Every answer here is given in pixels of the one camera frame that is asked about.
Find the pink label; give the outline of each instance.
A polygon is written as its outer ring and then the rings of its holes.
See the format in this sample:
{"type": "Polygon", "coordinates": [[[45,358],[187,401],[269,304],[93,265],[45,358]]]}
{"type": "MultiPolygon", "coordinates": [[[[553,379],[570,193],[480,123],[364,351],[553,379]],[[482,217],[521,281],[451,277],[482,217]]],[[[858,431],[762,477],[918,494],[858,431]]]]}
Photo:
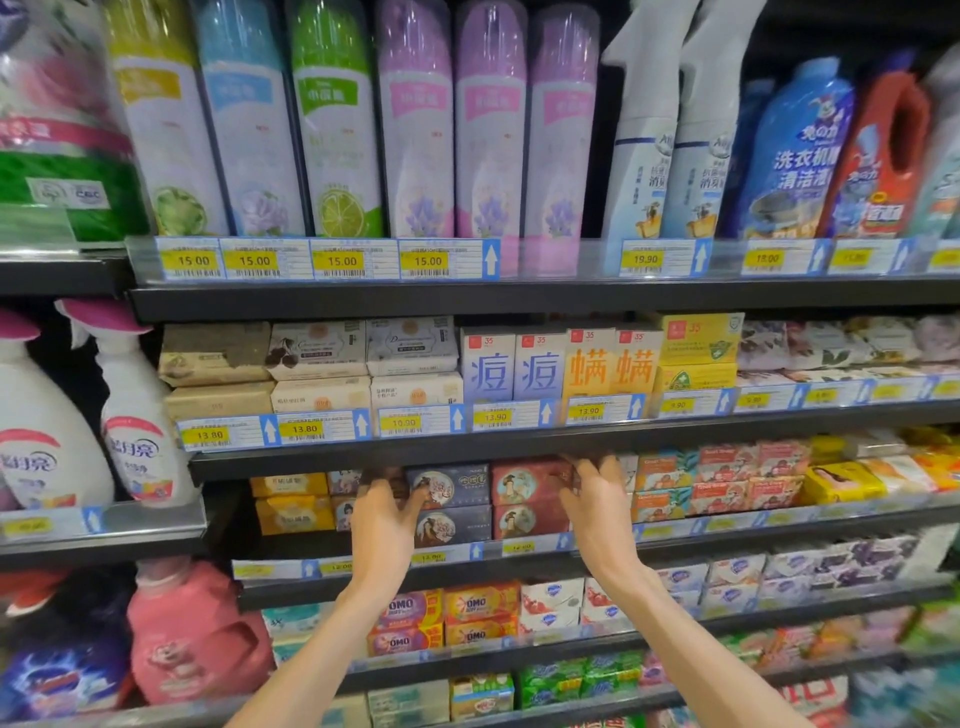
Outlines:
{"type": "Polygon", "coordinates": [[[571,116],[591,116],[593,114],[592,91],[547,91],[543,94],[543,123],[571,116]]]}
{"type": "Polygon", "coordinates": [[[520,89],[508,85],[472,85],[467,88],[467,121],[497,111],[520,111],[520,89]]]}
{"type": "Polygon", "coordinates": [[[118,155],[133,153],[130,140],[123,134],[93,129],[83,124],[28,118],[0,121],[0,145],[15,148],[12,142],[24,140],[76,144],[79,147],[101,149],[118,155]]]}
{"type": "Polygon", "coordinates": [[[58,448],[60,443],[45,432],[35,429],[5,429],[0,430],[0,443],[41,443],[51,448],[58,448]]]}
{"type": "Polygon", "coordinates": [[[447,88],[413,81],[390,84],[390,106],[394,118],[420,109],[449,109],[447,88]]]}
{"type": "Polygon", "coordinates": [[[142,429],[145,432],[151,432],[154,435],[163,437],[163,432],[159,427],[139,417],[111,417],[104,422],[104,432],[110,432],[117,427],[128,427],[129,429],[142,429]]]}

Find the person's left hand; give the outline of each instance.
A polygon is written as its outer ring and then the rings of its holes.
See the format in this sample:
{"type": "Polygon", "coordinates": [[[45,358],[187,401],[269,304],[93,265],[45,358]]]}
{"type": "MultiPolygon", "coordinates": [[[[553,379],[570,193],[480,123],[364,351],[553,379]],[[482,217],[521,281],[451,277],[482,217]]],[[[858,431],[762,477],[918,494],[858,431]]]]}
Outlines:
{"type": "Polygon", "coordinates": [[[351,586],[369,590],[384,606],[394,598],[410,568],[414,553],[417,515],[427,500],[426,488],[418,488],[401,510],[384,478],[360,486],[353,505],[353,578],[351,586]]]}

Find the lime illustration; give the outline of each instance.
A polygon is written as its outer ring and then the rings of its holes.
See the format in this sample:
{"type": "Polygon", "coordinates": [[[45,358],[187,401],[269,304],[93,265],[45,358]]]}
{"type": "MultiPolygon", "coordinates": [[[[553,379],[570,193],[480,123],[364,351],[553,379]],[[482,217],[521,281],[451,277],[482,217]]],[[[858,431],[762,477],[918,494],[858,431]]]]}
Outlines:
{"type": "Polygon", "coordinates": [[[161,235],[202,235],[206,230],[204,206],[179,187],[161,187],[156,192],[154,213],[161,235]]]}
{"type": "Polygon", "coordinates": [[[345,189],[331,189],[320,198],[320,219],[327,237],[359,237],[364,229],[360,201],[345,189]]]}

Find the purple flower illustration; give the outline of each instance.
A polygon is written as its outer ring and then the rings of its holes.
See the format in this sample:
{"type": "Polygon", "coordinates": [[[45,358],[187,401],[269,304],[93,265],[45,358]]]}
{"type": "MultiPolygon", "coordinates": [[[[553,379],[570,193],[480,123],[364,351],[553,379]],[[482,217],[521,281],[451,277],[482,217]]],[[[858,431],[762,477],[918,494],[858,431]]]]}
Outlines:
{"type": "Polygon", "coordinates": [[[550,206],[550,214],[545,221],[551,237],[570,237],[573,235],[573,225],[577,216],[573,212],[573,203],[569,200],[560,200],[550,206]]]}
{"type": "Polygon", "coordinates": [[[436,209],[432,199],[421,197],[410,203],[410,213],[407,215],[407,225],[414,237],[436,237],[440,234],[444,217],[436,209]]]}
{"type": "Polygon", "coordinates": [[[507,211],[500,199],[491,195],[480,203],[480,214],[473,217],[480,237],[500,237],[507,227],[507,211]]]}

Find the green label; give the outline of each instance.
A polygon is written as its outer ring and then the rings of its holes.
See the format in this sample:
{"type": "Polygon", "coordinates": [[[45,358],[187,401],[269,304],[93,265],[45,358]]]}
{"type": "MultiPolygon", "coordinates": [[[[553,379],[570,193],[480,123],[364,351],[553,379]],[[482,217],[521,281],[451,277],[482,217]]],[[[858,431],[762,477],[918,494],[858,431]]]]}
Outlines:
{"type": "Polygon", "coordinates": [[[357,83],[350,79],[312,76],[308,79],[300,79],[297,83],[304,116],[321,107],[355,107],[357,105],[357,83]]]}

